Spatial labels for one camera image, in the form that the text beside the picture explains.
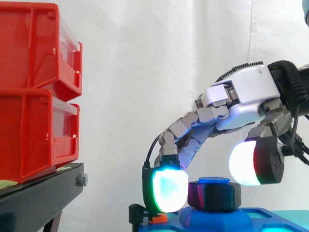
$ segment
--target screw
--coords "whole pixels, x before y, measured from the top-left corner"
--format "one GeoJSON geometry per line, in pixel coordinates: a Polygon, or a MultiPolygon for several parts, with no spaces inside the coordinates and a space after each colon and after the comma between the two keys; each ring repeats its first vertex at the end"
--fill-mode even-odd
{"type": "Polygon", "coordinates": [[[88,183],[88,175],[87,174],[80,174],[77,177],[76,186],[85,187],[87,185],[87,183],[88,183]]]}

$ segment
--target black cylindrical object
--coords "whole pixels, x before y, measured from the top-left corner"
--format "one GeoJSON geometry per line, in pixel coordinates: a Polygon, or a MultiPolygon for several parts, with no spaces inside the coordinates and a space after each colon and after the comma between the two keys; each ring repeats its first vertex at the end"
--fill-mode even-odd
{"type": "MultiPolygon", "coordinates": [[[[280,93],[280,99],[287,107],[287,109],[294,114],[296,109],[296,99],[293,94],[293,90],[290,88],[289,83],[284,77],[284,73],[282,70],[275,70],[270,72],[280,93]]],[[[309,69],[299,70],[299,74],[301,76],[302,81],[304,82],[305,88],[309,93],[309,69]]],[[[309,114],[309,101],[303,103],[298,112],[298,116],[303,116],[309,114]]]]}
{"type": "Polygon", "coordinates": [[[234,211],[241,205],[240,184],[226,178],[202,177],[189,183],[188,204],[206,212],[234,211]]]}

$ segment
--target glowing fingertip sensor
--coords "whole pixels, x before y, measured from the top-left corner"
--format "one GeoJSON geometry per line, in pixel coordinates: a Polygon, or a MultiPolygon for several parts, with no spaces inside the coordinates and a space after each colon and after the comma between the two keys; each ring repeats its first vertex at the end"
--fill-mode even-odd
{"type": "Polygon", "coordinates": [[[233,178],[242,185],[261,185],[254,169],[256,141],[243,142],[234,147],[229,159],[229,169],[233,178]]]}
{"type": "Polygon", "coordinates": [[[143,173],[143,197],[152,213],[171,213],[183,207],[188,197],[188,175],[182,170],[151,168],[143,173]]]}

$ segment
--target orange piece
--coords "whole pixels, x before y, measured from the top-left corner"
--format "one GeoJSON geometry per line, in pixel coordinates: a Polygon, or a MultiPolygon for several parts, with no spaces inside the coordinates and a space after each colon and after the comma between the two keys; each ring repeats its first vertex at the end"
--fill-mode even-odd
{"type": "Polygon", "coordinates": [[[159,223],[165,223],[168,221],[168,216],[165,214],[158,214],[158,217],[153,217],[153,220],[150,221],[148,220],[149,223],[151,224],[159,224],[159,223]]]}

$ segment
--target red storage bin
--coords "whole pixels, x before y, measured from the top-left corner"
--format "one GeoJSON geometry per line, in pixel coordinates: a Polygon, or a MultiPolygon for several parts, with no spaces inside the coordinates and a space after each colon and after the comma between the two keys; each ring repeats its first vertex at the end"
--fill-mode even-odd
{"type": "Polygon", "coordinates": [[[0,180],[19,183],[78,159],[79,106],[47,89],[0,89],[0,180]]]}
{"type": "Polygon", "coordinates": [[[0,1],[0,88],[47,88],[62,101],[82,93],[82,45],[53,3],[0,1]]]}

